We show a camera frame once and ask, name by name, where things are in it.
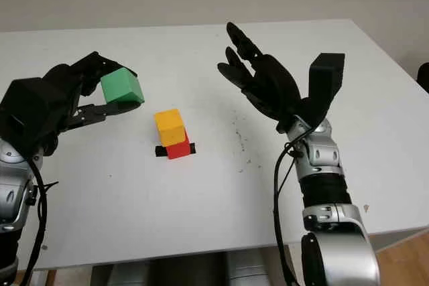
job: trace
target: yellow cube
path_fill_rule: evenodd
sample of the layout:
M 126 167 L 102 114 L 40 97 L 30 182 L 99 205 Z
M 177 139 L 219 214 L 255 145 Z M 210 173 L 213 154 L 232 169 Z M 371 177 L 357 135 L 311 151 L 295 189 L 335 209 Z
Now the yellow cube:
M 178 109 L 156 113 L 155 122 L 164 147 L 185 141 L 185 126 Z

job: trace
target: green cube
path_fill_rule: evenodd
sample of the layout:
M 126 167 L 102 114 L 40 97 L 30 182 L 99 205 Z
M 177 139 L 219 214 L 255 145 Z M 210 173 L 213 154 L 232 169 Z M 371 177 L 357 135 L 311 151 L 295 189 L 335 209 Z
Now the green cube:
M 139 80 L 125 67 L 103 76 L 101 87 L 106 103 L 145 101 Z

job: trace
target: red cube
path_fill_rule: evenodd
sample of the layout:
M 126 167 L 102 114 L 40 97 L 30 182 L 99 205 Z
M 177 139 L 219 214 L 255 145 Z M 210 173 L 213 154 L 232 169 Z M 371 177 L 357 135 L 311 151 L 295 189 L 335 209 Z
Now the red cube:
M 185 131 L 185 141 L 166 147 L 168 159 L 184 157 L 190 154 L 188 134 Z

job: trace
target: floor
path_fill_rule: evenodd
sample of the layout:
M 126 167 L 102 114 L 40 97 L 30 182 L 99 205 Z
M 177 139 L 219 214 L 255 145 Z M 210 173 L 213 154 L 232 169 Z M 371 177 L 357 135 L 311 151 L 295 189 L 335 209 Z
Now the floor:
M 429 232 L 402 244 L 382 251 L 377 256 L 381 270 L 382 286 L 427 286 L 429 285 Z M 267 268 L 270 274 L 278 269 Z M 273 286 L 284 286 L 278 278 L 270 278 Z M 60 269 L 50 285 L 88 285 L 90 267 Z
M 383 286 L 429 285 L 429 232 L 382 251 L 377 258 Z

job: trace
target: black cable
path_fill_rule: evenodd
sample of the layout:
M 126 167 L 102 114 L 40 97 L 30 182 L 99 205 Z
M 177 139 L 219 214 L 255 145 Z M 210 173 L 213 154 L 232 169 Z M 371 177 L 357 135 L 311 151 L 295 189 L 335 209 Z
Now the black cable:
M 289 166 L 288 172 L 286 172 L 286 175 L 284 176 L 284 179 L 283 179 L 283 181 L 282 181 L 282 184 L 280 185 L 279 191 L 278 191 L 278 193 L 277 193 L 277 195 L 278 195 L 278 196 L 280 195 L 280 192 L 282 192 L 283 185 L 286 183 L 286 180 L 288 179 L 289 173 L 291 172 L 292 167 L 293 167 L 293 166 L 294 166 L 294 164 L 295 164 L 295 160 L 296 160 L 296 158 L 293 158 L 292 162 L 290 163 L 290 166 Z
M 36 239 L 34 240 L 32 254 L 29 257 L 27 270 L 25 271 L 24 277 L 21 282 L 21 286 L 26 286 L 28 284 L 28 281 L 32 275 L 34 265 L 36 264 L 39 258 L 40 248 L 42 246 L 43 239 L 45 236 L 46 221 L 48 219 L 48 204 L 46 200 L 46 189 L 45 189 L 45 185 L 43 184 L 42 175 L 40 174 L 38 167 L 33 162 L 33 159 L 27 158 L 26 161 L 29 167 L 32 169 L 33 174 L 36 177 L 36 182 L 39 187 L 39 191 L 40 191 L 39 201 L 41 204 L 41 211 L 40 211 L 41 216 L 39 220 L 39 228 L 36 234 Z
M 313 132 L 315 128 L 311 128 L 307 130 L 306 132 L 302 133 L 301 135 L 297 136 L 292 142 L 289 142 L 285 145 L 284 150 L 280 153 L 277 162 L 275 163 L 274 167 L 274 208 L 273 208 L 273 217 L 274 217 L 274 232 L 275 232 L 275 239 L 277 241 L 277 248 L 279 250 L 280 254 L 280 263 L 282 265 L 282 271 L 284 276 L 284 281 L 286 282 L 286 285 L 292 285 L 294 283 L 295 285 L 299 286 L 294 274 L 292 273 L 291 269 L 289 268 L 287 262 L 286 262 L 286 255 L 284 253 L 284 243 L 283 243 L 283 236 L 282 236 L 282 227 L 280 225 L 280 215 L 279 215 L 279 194 L 281 191 L 281 188 L 283 187 L 284 182 L 286 181 L 290 170 L 292 169 L 292 165 L 294 162 L 292 162 L 285 178 L 284 182 L 282 183 L 282 186 L 280 190 L 278 189 L 278 178 L 279 178 L 279 170 L 280 165 L 282 164 L 282 160 L 286 154 L 289 153 L 289 150 L 294 147 L 294 145 L 299 142 L 302 138 L 307 136 L 309 133 Z
M 59 184 L 59 183 L 60 183 L 59 181 L 55 181 L 55 182 L 52 182 L 51 184 L 45 184 L 45 192 L 48 193 L 48 190 L 50 188 L 52 188 L 53 186 L 55 186 L 56 184 Z M 38 218 L 39 218 L 39 221 L 42 219 L 42 203 L 41 203 L 41 200 L 42 199 L 39 198 L 39 202 L 38 202 Z

